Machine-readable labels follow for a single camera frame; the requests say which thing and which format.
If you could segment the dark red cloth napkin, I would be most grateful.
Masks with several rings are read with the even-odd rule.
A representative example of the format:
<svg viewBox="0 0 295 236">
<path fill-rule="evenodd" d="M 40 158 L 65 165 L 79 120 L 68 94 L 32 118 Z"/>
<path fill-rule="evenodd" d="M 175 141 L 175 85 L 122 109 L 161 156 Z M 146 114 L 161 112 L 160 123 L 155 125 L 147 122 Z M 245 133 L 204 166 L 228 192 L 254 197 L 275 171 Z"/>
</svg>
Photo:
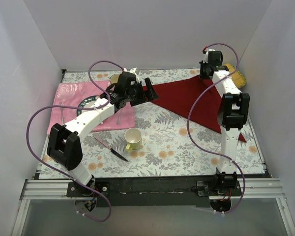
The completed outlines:
<svg viewBox="0 0 295 236">
<path fill-rule="evenodd" d="M 153 85 L 159 99 L 152 103 L 187 118 L 195 100 L 212 84 L 211 80 L 201 80 L 197 75 L 186 80 Z M 197 102 L 190 120 L 220 134 L 217 117 L 221 100 L 217 89 L 211 88 Z"/>
</svg>

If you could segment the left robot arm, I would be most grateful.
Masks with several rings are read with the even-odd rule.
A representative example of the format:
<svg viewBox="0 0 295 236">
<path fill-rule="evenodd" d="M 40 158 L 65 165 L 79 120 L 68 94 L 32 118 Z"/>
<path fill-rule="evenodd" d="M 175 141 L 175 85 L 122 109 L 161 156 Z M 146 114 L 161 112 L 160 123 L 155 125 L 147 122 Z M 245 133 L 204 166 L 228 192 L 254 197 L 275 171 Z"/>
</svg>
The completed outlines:
<svg viewBox="0 0 295 236">
<path fill-rule="evenodd" d="M 66 170 L 83 196 L 91 196 L 95 190 L 94 177 L 82 163 L 83 139 L 127 104 L 137 106 L 158 98 L 150 78 L 142 83 L 134 72 L 123 71 L 117 83 L 109 85 L 92 107 L 64 125 L 52 126 L 47 155 Z"/>
</svg>

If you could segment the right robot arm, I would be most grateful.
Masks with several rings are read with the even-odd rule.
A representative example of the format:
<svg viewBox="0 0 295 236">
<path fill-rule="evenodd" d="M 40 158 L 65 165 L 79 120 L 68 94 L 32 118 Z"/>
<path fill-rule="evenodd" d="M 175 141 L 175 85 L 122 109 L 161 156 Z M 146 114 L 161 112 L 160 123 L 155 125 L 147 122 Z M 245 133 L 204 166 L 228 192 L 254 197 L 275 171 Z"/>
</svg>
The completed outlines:
<svg viewBox="0 0 295 236">
<path fill-rule="evenodd" d="M 210 190 L 225 195 L 236 188 L 237 174 L 234 161 L 239 136 L 247 122 L 250 96 L 242 93 L 232 80 L 231 73 L 222 65 L 221 51 L 205 48 L 204 59 L 200 61 L 200 78 L 210 79 L 221 96 L 217 120 L 221 128 L 222 142 L 215 180 Z"/>
</svg>

